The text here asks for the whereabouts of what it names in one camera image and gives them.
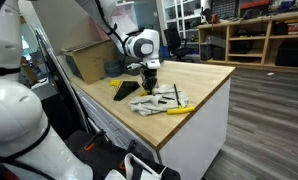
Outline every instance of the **gray floor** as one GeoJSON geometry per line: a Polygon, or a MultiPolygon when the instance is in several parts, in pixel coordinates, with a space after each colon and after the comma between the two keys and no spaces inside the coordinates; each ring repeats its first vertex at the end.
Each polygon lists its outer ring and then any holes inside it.
{"type": "Polygon", "coordinates": [[[227,140],[208,180],[298,180],[298,75],[238,69],[227,140]]]}

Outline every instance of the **workbench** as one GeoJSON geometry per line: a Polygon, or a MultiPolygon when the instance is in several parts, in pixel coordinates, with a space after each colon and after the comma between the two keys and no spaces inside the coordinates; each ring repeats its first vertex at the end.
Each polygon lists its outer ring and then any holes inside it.
{"type": "MultiPolygon", "coordinates": [[[[145,158],[168,166],[184,180],[201,179],[226,139],[230,77],[234,67],[164,62],[158,70],[158,83],[176,84],[189,96],[187,114],[159,113],[143,117],[131,111],[129,102],[143,88],[114,101],[112,78],[87,85],[73,77],[71,84],[88,115],[107,132],[119,147],[126,149],[131,140],[145,158]]],[[[123,81],[138,81],[140,76],[123,74],[123,81]]]]}

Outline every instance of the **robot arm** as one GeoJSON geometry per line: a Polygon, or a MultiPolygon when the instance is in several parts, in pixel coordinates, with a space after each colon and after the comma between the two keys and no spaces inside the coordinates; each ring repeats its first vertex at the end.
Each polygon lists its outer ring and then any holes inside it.
{"type": "Polygon", "coordinates": [[[124,55],[141,59],[128,69],[141,68],[143,87],[148,94],[156,86],[159,62],[159,33],[146,29],[138,36],[128,36],[119,30],[111,16],[116,8],[116,0],[76,0],[76,2],[98,23],[102,30],[117,45],[124,55]]]}

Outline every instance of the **chair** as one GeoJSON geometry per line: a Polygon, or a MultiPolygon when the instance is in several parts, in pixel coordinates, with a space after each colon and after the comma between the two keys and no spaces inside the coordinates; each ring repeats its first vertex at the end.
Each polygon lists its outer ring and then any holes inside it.
{"type": "Polygon", "coordinates": [[[194,49],[187,48],[187,40],[182,39],[185,42],[185,47],[179,48],[181,46],[181,38],[179,36],[177,28],[169,28],[164,30],[164,34],[167,39],[169,53],[177,57],[177,60],[184,61],[185,59],[181,59],[187,54],[191,53],[194,49]]]}

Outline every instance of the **white cloth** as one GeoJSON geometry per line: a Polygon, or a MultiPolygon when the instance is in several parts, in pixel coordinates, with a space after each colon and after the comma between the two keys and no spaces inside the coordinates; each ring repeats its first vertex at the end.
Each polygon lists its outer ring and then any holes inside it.
{"type": "MultiPolygon", "coordinates": [[[[188,96],[177,88],[179,101],[182,107],[188,104],[188,96]]],[[[164,84],[154,89],[155,95],[137,96],[133,98],[129,106],[132,111],[136,111],[142,116],[156,114],[168,109],[178,108],[176,93],[173,85],[164,84]]]]}

